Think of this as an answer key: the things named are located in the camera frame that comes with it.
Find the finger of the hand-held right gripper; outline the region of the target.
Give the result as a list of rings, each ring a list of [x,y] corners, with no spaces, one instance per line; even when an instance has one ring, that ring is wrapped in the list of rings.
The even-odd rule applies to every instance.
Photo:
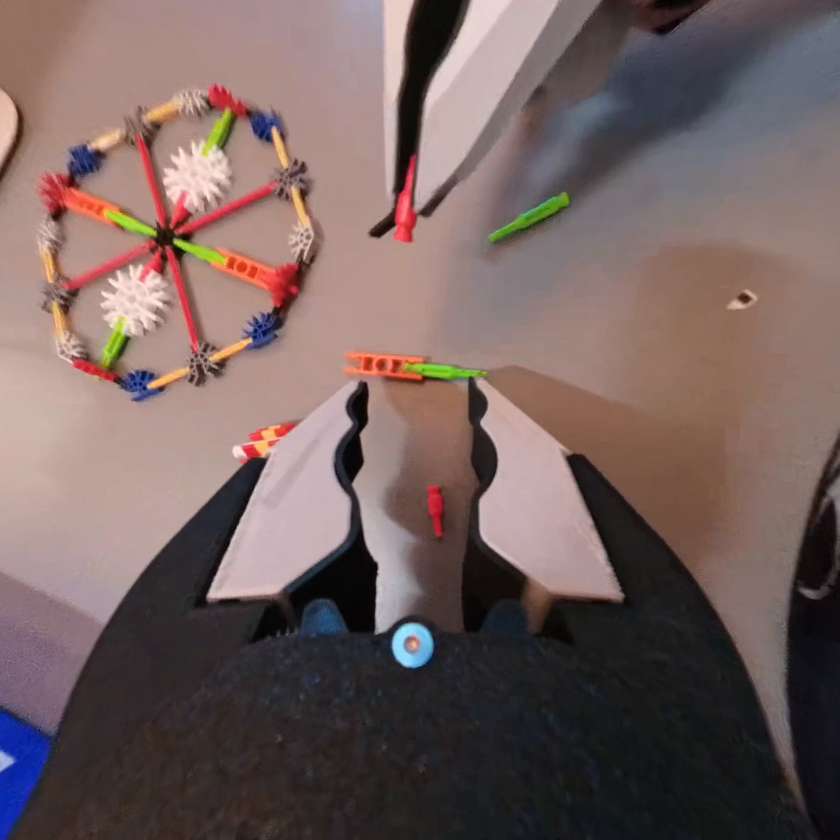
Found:
[[[422,216],[431,216],[477,168],[600,5],[468,2],[423,104],[418,134]]]
[[[416,191],[427,91],[455,42],[468,5],[468,1],[385,1],[382,4],[385,187],[392,198],[392,208],[370,229],[371,238],[394,233],[394,208],[413,154],[416,154]]]

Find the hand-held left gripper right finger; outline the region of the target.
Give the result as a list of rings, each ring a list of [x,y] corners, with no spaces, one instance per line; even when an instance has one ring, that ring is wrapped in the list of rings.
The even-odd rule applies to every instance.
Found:
[[[468,396],[475,546],[551,595],[624,602],[571,451],[487,379],[470,379]]]

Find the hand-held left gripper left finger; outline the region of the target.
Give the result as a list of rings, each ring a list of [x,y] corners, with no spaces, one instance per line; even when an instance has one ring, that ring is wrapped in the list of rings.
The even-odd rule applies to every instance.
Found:
[[[333,562],[368,560],[354,491],[367,415],[368,385],[352,381],[270,450],[208,601],[290,595]]]

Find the red yellow toy block assembly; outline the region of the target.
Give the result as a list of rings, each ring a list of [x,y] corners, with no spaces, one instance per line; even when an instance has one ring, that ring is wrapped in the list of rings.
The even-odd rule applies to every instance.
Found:
[[[248,440],[232,449],[240,464],[251,459],[264,458],[269,451],[297,427],[298,423],[279,423],[256,429],[249,433]]]

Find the orange connector with green rod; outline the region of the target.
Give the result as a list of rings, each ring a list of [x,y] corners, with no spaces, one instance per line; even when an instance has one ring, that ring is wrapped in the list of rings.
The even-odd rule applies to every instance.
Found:
[[[400,382],[443,382],[486,378],[488,371],[471,370],[453,364],[429,361],[424,356],[398,353],[347,351],[343,373],[356,377],[374,377]]]

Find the blue plastic bin with tag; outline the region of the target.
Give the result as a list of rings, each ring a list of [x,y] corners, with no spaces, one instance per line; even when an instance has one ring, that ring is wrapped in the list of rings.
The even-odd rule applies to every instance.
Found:
[[[51,738],[1,709],[1,838],[9,838],[46,764]]]

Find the short green toy rod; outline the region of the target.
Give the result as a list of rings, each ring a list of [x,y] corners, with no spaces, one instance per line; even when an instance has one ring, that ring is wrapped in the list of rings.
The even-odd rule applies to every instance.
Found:
[[[494,230],[487,237],[487,241],[497,244],[505,239],[524,233],[542,222],[560,214],[571,204],[571,198],[567,192],[552,196],[536,207],[521,213],[508,224]]]

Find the colourful toy wheel construction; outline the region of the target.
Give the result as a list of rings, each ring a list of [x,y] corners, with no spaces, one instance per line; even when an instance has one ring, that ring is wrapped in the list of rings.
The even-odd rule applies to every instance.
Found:
[[[226,145],[243,123],[276,153],[268,183],[227,199],[234,181]],[[90,194],[82,181],[123,146],[139,154],[154,205],[154,224]],[[50,315],[58,356],[75,371],[117,386],[134,403],[178,382],[203,386],[236,356],[275,342],[287,312],[317,254],[319,235],[309,212],[310,174],[290,155],[280,115],[250,107],[219,85],[186,88],[153,108],[139,108],[123,126],[68,151],[66,172],[41,176],[38,197],[45,217],[36,249],[45,275],[41,308]],[[288,203],[297,222],[288,237],[290,261],[270,266],[228,248],[203,245],[195,235],[275,197]],[[74,277],[60,267],[65,217],[75,214],[142,239],[142,243]],[[205,341],[183,276],[185,257],[265,292],[269,308],[251,317],[241,339],[222,347]],[[158,329],[176,305],[188,338],[187,363],[172,372],[121,371],[133,340]]]

